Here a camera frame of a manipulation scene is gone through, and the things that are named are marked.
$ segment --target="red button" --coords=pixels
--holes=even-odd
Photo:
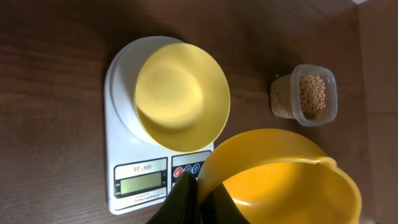
[[[178,168],[174,171],[173,176],[174,176],[174,177],[179,177],[181,174],[182,174],[182,167],[178,167]]]

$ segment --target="white kitchen scale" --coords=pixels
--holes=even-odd
[[[213,143],[191,154],[164,149],[141,126],[134,111],[139,71],[157,49],[181,40],[145,37],[125,46],[113,59],[104,83],[106,178],[109,211],[115,215],[163,202],[182,174],[198,177]]]

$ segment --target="wood grain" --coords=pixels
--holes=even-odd
[[[255,128],[310,138],[358,184],[373,217],[358,10],[348,0],[0,1],[0,223],[144,223],[159,206],[108,212],[103,80],[129,42],[168,35],[211,54],[231,89],[216,145]],[[328,67],[336,120],[272,115],[268,86],[300,63]]]
[[[359,6],[368,112],[398,112],[398,1],[368,1]]]
[[[370,114],[369,147],[373,172],[374,203],[377,220],[395,223],[398,215],[398,113]]]
[[[396,223],[398,194],[398,1],[359,6],[376,219]]]

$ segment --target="mixing bowl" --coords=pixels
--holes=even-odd
[[[198,177],[198,204],[224,184],[250,223],[358,223],[361,194],[307,138],[280,129],[241,133],[220,144]]]

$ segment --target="grain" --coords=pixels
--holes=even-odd
[[[271,110],[281,118],[295,119],[290,94],[291,75],[278,78],[271,85]],[[318,75],[302,75],[299,81],[300,105],[307,119],[318,119],[326,107],[325,82]]]

